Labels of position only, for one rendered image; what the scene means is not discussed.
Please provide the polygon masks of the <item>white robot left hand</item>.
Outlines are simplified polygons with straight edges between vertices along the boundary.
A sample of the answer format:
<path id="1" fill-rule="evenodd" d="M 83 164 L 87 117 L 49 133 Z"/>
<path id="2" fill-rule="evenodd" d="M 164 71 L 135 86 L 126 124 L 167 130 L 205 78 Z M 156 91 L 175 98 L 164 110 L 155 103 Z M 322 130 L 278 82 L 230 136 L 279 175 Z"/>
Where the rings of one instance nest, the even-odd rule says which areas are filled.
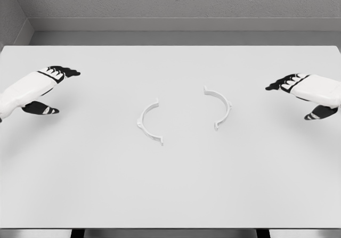
<path id="1" fill-rule="evenodd" d="M 50 92 L 65 79 L 79 75 L 80 72 L 77 70 L 53 65 L 24 76 L 5 89 L 9 99 L 10 115 L 16 108 L 41 116 L 59 113 L 58 109 L 39 102 L 37 99 Z"/>

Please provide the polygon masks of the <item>white pipe clamp half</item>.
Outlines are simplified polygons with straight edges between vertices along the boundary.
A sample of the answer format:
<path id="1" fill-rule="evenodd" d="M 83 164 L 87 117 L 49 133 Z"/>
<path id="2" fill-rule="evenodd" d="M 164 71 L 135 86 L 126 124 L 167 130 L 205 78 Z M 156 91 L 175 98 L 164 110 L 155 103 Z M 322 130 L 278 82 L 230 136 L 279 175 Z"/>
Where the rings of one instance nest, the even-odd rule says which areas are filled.
<path id="1" fill-rule="evenodd" d="M 144 108 L 144 110 L 142 111 L 142 113 L 140 114 L 140 116 L 137 118 L 136 124 L 137 127 L 143 131 L 143 133 L 150 139 L 154 140 L 154 141 L 158 141 L 160 143 L 161 146 L 164 146 L 164 140 L 163 140 L 163 136 L 158 136 L 155 135 L 151 132 L 149 132 L 145 125 L 144 125 L 144 118 L 146 116 L 146 114 L 151 111 L 152 109 L 155 109 L 159 107 L 159 100 L 158 98 L 155 99 L 155 101 L 151 104 L 149 104 L 147 107 Z"/>
<path id="2" fill-rule="evenodd" d="M 213 90 L 209 90 L 207 88 L 207 86 L 204 86 L 204 94 L 205 95 L 210 95 L 210 96 L 213 96 L 213 97 L 216 97 L 218 99 L 221 100 L 221 102 L 224 104 L 225 106 L 225 114 L 224 116 L 219 119 L 218 121 L 214 122 L 214 129 L 215 131 L 217 132 L 219 130 L 219 127 L 221 126 L 221 124 L 225 123 L 229 114 L 230 114 L 230 111 L 232 109 L 232 103 L 221 93 L 217 92 L 217 91 L 213 91 Z"/>

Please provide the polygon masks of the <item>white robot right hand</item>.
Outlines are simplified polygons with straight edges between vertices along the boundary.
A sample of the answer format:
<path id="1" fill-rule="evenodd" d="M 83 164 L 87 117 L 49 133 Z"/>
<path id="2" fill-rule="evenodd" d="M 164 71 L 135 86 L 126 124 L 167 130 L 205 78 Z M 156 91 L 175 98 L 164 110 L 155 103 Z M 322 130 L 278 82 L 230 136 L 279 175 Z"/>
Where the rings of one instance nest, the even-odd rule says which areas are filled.
<path id="1" fill-rule="evenodd" d="M 305 120 L 321 120 L 341 108 L 341 81 L 314 74 L 294 73 L 269 84 L 267 91 L 283 91 L 303 101 L 313 102 L 316 107 Z"/>

